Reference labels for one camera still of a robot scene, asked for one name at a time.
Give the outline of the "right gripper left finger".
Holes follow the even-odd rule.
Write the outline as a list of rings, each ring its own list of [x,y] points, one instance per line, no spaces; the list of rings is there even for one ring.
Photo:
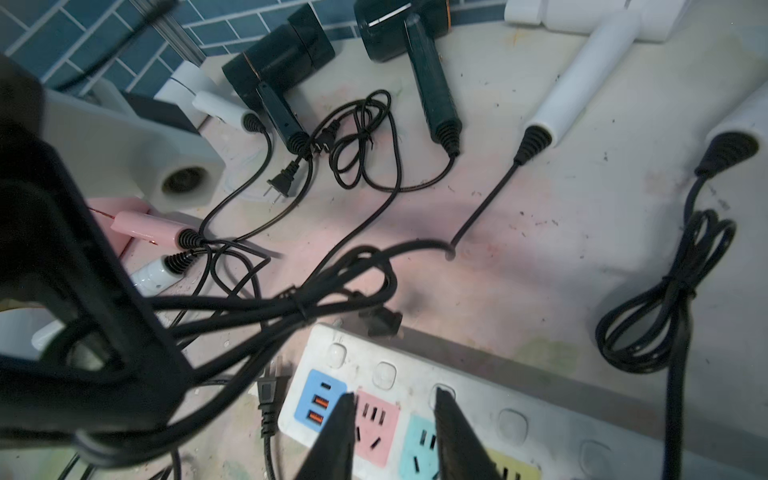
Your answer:
[[[296,480],[352,479],[355,415],[354,394],[342,395],[310,449]]]

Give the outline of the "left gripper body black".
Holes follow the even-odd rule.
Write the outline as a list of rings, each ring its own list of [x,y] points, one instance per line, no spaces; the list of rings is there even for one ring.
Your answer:
[[[1,62],[1,295],[61,319],[40,358],[1,358],[9,444],[165,441],[190,366],[131,285],[57,151],[41,84]]]

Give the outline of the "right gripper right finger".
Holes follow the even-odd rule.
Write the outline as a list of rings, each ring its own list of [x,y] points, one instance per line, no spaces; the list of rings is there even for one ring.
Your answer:
[[[495,465],[447,390],[436,390],[434,415],[440,479],[500,479]]]

